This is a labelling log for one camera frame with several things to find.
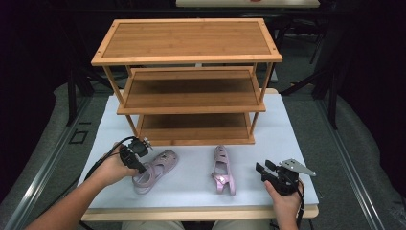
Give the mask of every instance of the pink sandal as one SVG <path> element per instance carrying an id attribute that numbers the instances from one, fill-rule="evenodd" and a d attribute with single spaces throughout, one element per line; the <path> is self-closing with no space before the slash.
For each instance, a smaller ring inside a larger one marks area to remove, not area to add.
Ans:
<path id="1" fill-rule="evenodd" d="M 145 163 L 146 171 L 132 177 L 137 194 L 146 194 L 163 175 L 171 171 L 178 161 L 175 152 L 165 150 L 159 153 L 150 163 Z"/>
<path id="2" fill-rule="evenodd" d="M 222 194 L 224 185 L 229 183 L 231 196 L 236 195 L 236 187 L 231 174 L 230 161 L 224 146 L 217 146 L 214 152 L 214 172 L 212 177 L 217 184 L 217 193 Z"/>

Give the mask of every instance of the top shelf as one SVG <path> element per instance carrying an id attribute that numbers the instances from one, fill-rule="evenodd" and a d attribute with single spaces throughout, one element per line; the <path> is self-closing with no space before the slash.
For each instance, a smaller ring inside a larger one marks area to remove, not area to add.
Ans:
<path id="1" fill-rule="evenodd" d="M 261 18 L 117 19 L 92 65 L 281 61 Z"/>

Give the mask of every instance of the person's hand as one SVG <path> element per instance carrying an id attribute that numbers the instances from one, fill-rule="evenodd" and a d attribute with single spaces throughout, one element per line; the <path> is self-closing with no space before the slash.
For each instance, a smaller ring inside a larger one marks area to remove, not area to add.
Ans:
<path id="1" fill-rule="evenodd" d="M 117 147 L 111 153 L 111 156 L 104 160 L 101 165 L 92 173 L 89 179 L 97 180 L 103 186 L 108 186 L 123 179 L 125 176 L 135 176 L 138 170 L 130 169 L 123 164 L 120 159 L 120 147 Z"/>
<path id="2" fill-rule="evenodd" d="M 269 181 L 265 181 L 265 188 L 274 200 L 274 211 L 280 229 L 297 229 L 296 215 L 301 205 L 298 192 L 292 195 L 280 195 Z M 303 185 L 299 183 L 299 191 L 303 193 Z"/>

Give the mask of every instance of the shoe rack shelf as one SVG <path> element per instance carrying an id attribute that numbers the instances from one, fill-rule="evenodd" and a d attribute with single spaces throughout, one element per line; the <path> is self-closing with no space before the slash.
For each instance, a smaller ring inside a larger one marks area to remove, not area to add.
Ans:
<path id="1" fill-rule="evenodd" d="M 272 66 L 281 61 L 260 18 L 118 19 L 92 65 L 104 69 L 120 101 L 117 114 L 135 136 L 156 146 L 231 145 L 255 143 Z M 261 88 L 259 62 L 267 63 Z M 125 66 L 124 91 L 113 66 Z"/>

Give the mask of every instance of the wrist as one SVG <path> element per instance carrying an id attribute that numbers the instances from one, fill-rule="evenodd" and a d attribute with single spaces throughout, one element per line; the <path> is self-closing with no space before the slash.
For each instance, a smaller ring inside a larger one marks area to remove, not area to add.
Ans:
<path id="1" fill-rule="evenodd" d="M 296 218 L 291 217 L 277 218 L 277 222 L 280 230 L 298 229 L 298 226 L 296 225 Z"/>
<path id="2" fill-rule="evenodd" d="M 100 178 L 97 174 L 90 176 L 86 181 L 84 181 L 91 185 L 94 189 L 101 191 L 109 184 L 104 181 L 103 178 Z"/>

